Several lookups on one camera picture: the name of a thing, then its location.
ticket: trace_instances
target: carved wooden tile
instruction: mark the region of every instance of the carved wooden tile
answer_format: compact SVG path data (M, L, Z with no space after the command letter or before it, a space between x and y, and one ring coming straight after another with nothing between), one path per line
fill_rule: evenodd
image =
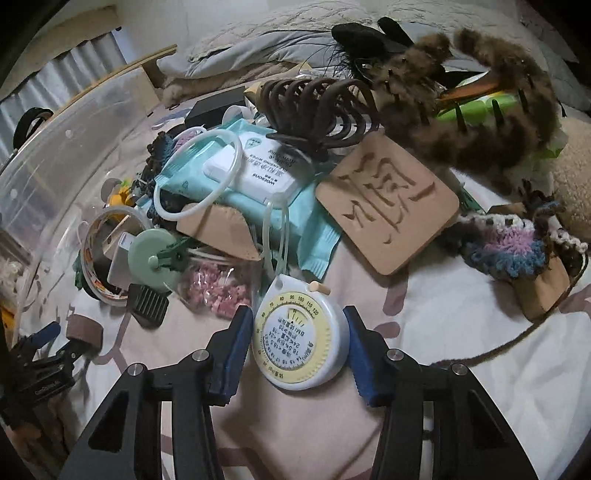
M382 275L426 247L459 208L435 174L381 132L366 135L316 198Z

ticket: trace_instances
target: blue gripper pad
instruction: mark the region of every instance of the blue gripper pad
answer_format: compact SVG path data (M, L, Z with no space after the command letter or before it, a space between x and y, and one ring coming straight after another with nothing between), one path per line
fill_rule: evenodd
M252 339L254 316L241 305L226 330L212 335L207 351L213 357L208 400L210 405L225 406L238 390L242 367Z
M378 332L365 327L355 307L345 307L343 312L349 322L349 366L357 392L370 407L381 406L392 393L391 385L381 381L388 345Z
M41 330L37 333L33 333L30 336L30 341L33 347L37 350L51 342L54 338L56 338L61 332L60 324L57 322L51 322L48 325L45 325Z

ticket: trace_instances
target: cardboard piece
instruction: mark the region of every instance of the cardboard piece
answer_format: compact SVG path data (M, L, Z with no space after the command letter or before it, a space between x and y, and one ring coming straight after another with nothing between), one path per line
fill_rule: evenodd
M435 174L381 132L365 136L316 187L316 198L382 275L423 250L460 206Z
M123 233L128 232L132 235L139 235L143 231L144 226L141 225L138 219L125 215L109 236L103 241L103 255L109 260L113 260L115 250L117 250L117 245L119 244L119 239Z
M191 208L194 203L185 206ZM244 216L232 207L211 205L177 222L177 232L184 233L233 257L261 259Z
M548 269L535 280L518 278L512 282L523 315L530 322L549 311L570 286L570 278L559 257L552 256Z

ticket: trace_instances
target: metal screw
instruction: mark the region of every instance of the metal screw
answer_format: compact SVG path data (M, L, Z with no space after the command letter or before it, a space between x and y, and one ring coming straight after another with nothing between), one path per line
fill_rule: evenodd
M207 350L195 350L191 358L196 362L203 362L209 358L209 352Z
M128 369L127 373L132 377L139 375L141 372L144 371L144 366L142 364L131 364Z
M468 373L468 367L464 364L453 364L452 372L456 375L464 376Z
M404 353L402 350L398 350L397 348L391 348L386 352L386 356L393 362L398 362L404 358Z

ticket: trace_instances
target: tape roll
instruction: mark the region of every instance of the tape roll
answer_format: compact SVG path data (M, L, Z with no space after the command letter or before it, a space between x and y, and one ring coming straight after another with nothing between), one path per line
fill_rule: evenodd
M88 232L84 238L81 247L80 259L82 260L82 273L89 288L97 296L100 301L114 307L125 307L127 304L127 292L114 293L102 284L95 272L95 266L92 258L92 251L95 246L95 241L101 227L108 220L120 220L121 217L129 215L137 220L144 230L152 228L148 218L139 210L125 205L107 207L100 211L100 213L89 223Z

